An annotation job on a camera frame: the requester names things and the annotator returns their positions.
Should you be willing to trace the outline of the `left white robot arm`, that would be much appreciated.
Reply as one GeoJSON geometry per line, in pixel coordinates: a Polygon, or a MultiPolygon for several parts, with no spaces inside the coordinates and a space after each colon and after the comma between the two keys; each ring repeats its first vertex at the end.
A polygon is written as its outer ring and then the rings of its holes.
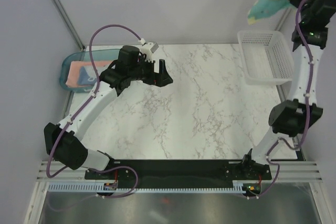
{"type": "Polygon", "coordinates": [[[48,123],[44,128],[46,152],[50,158],[76,170],[80,167],[95,169],[103,179],[114,175],[112,158],[101,151],[93,151],[82,144],[89,126],[98,115],[114,101],[132,81],[164,87],[173,83],[163,59],[153,60],[157,51],[155,42],[147,42],[140,48],[123,46],[117,60],[113,61],[99,76],[77,111],[58,124],[48,123]]]}

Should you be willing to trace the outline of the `pink towel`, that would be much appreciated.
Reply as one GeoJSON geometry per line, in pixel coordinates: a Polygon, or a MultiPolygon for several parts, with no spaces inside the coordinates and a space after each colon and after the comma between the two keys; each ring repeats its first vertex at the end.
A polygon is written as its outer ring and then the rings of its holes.
{"type": "Polygon", "coordinates": [[[69,88],[79,88],[79,87],[86,87],[86,86],[79,86],[77,84],[78,77],[79,77],[79,70],[83,66],[92,66],[91,62],[88,61],[73,61],[70,64],[70,70],[66,80],[66,86],[69,88]]]}

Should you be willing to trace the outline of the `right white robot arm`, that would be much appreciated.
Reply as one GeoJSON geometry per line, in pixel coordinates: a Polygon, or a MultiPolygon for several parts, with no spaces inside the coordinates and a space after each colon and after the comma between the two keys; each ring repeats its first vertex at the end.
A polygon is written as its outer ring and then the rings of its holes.
{"type": "Polygon", "coordinates": [[[291,86],[287,99],[272,108],[266,135],[238,165],[246,179],[267,171],[271,154],[280,144],[294,151],[299,149],[308,129],[323,114],[323,109],[317,105],[316,81],[328,39],[327,25],[335,14],[335,0],[258,0],[248,12],[248,23],[268,18],[288,7],[297,10],[291,37],[294,53],[291,86]]]}

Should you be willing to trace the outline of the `blue cloth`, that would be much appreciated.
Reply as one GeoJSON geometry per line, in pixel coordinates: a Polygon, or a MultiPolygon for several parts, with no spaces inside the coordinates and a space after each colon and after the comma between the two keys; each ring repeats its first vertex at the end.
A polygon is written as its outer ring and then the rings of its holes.
{"type": "Polygon", "coordinates": [[[97,76],[93,66],[83,66],[79,70],[77,84],[79,86],[92,86],[97,82],[97,76]]]}

